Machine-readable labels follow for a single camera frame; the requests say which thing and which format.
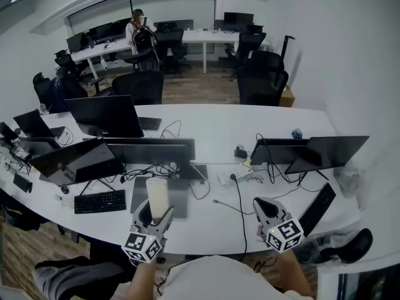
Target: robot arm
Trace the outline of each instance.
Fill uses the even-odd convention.
[[[261,238],[267,246],[283,253],[301,242],[303,229],[283,204],[267,197],[257,197],[252,204],[261,224]]]
[[[132,216],[132,226],[122,250],[132,261],[151,263],[165,246],[164,233],[173,220],[174,207],[170,207],[153,223],[150,202],[145,200]]]

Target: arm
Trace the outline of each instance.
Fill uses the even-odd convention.
[[[298,260],[293,251],[289,250],[277,257],[277,269],[281,276],[283,291],[293,290],[301,296],[313,296]]]
[[[154,33],[157,31],[157,28],[154,27],[154,23],[149,20],[149,18],[147,19],[147,27]]]
[[[132,279],[126,300],[153,300],[156,262],[141,263]]]

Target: power strip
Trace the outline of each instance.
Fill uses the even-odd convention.
[[[233,182],[233,180],[231,179],[231,174],[234,174],[236,176],[236,180],[239,181],[240,179],[249,176],[253,172],[254,171],[251,169],[250,164],[246,161],[244,165],[238,164],[230,170],[220,172],[217,176],[221,186],[226,186],[230,182]]]

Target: computer mouse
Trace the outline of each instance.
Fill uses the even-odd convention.
[[[61,189],[61,192],[62,192],[63,194],[69,193],[69,189],[68,189],[68,187],[66,187],[66,186],[63,186],[63,187],[61,187],[60,189]]]

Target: blue object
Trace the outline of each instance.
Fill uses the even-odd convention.
[[[293,139],[302,139],[303,132],[300,129],[295,129],[292,131],[292,137],[293,137]]]

